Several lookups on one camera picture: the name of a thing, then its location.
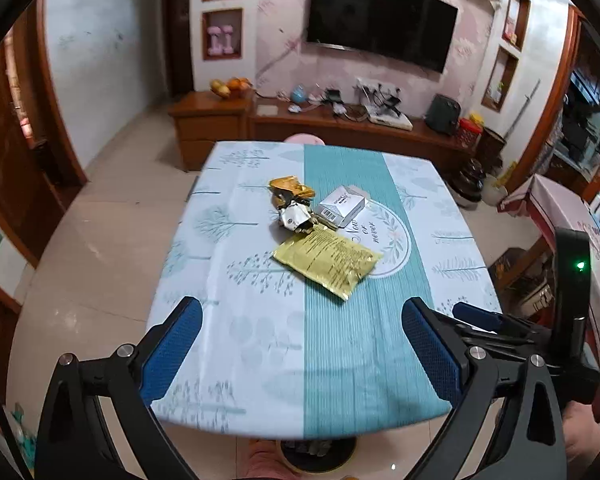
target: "wooden table leg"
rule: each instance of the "wooden table leg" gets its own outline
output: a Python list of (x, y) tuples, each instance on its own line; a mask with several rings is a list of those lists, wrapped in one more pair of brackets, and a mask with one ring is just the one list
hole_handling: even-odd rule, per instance
[(505, 272), (499, 280), (496, 280), (494, 284), (497, 292), (501, 292), (506, 289), (511, 283), (515, 282), (524, 272), (533, 265), (538, 258), (540, 258), (545, 252), (549, 250), (549, 245), (546, 243), (544, 238), (538, 238), (538, 241), (532, 245), (532, 247), (524, 253), (518, 261)]

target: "wall outlet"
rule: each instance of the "wall outlet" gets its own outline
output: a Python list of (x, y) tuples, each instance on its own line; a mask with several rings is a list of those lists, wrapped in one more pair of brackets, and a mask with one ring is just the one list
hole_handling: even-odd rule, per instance
[(366, 77), (357, 77), (356, 85), (359, 88), (364, 88), (368, 94), (377, 91), (378, 88), (382, 90), (382, 93), (385, 97), (389, 97), (389, 95), (398, 95), (398, 87), (392, 83), (385, 83), (382, 81), (378, 81), (377, 79), (368, 79)]

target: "cardboard box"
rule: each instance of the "cardboard box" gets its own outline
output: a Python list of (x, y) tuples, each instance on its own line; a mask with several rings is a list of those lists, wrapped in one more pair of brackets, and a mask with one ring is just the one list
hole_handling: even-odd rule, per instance
[(337, 228), (345, 227), (365, 206), (365, 197), (356, 191), (338, 186), (318, 204), (315, 213)]

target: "white router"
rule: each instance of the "white router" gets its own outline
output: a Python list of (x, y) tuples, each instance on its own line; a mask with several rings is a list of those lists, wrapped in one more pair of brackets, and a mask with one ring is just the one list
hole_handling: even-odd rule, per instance
[(392, 128), (400, 128), (401, 130), (413, 130), (413, 124), (405, 114), (398, 116), (393, 110), (388, 110), (386, 113), (380, 113), (380, 107), (373, 105), (365, 105), (366, 112), (369, 114), (369, 121), (382, 126), (391, 126)]

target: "television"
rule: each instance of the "television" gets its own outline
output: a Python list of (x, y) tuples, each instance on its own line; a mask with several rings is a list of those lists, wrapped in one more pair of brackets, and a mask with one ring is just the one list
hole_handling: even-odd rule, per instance
[(458, 9), (441, 0), (311, 0), (306, 40), (442, 72)]

